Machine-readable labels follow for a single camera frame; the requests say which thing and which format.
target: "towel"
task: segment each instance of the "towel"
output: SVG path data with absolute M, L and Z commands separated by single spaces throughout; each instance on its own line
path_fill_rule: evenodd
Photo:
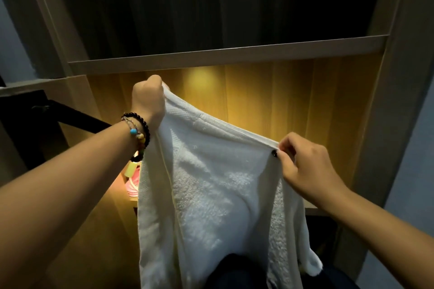
M 302 198 L 283 180 L 277 143 L 211 117 L 165 88 L 166 115 L 145 150 L 138 192 L 142 288 L 201 288 L 228 254 L 278 288 L 317 275 Z

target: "pink object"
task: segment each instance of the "pink object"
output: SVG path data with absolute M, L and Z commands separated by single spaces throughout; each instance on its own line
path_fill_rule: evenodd
M 132 198 L 138 196 L 138 183 L 140 178 L 140 167 L 137 167 L 134 171 L 134 174 L 128 181 L 125 183 L 125 187 L 127 189 L 128 195 Z

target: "hand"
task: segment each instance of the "hand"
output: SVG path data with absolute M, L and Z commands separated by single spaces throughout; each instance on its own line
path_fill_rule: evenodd
M 160 76 L 150 76 L 148 80 L 134 85 L 131 112 L 135 112 L 141 116 L 148 124 L 151 132 L 160 126 L 166 112 Z
M 295 155 L 295 164 L 288 153 Z M 317 207 L 327 210 L 330 202 L 349 192 L 322 145 L 289 133 L 280 141 L 277 157 L 288 184 Z

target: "forearm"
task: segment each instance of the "forearm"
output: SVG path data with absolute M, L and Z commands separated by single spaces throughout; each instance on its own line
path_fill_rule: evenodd
M 46 267 L 136 148 L 120 122 L 0 189 L 0 286 L 33 258 Z
M 432 288 L 432 237 L 349 190 L 324 207 L 366 242 L 405 288 Z

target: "black beaded bracelet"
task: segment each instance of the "black beaded bracelet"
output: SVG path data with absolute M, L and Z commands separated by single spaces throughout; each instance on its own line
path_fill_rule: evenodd
M 151 139 L 151 134 L 149 133 L 149 127 L 148 127 L 148 124 L 146 123 L 146 121 L 144 121 L 142 117 L 140 117 L 137 113 L 134 113 L 134 112 L 124 113 L 124 115 L 122 116 L 122 118 L 123 117 L 134 118 L 138 122 L 140 122 L 140 124 L 143 127 L 143 133 L 144 133 L 144 136 L 145 136 L 144 148 L 147 148 L 147 146 L 149 145 L 149 141 Z M 133 161 L 133 162 L 139 162 L 142 159 L 143 159 L 143 155 L 138 155 L 136 157 L 132 157 L 131 161 Z

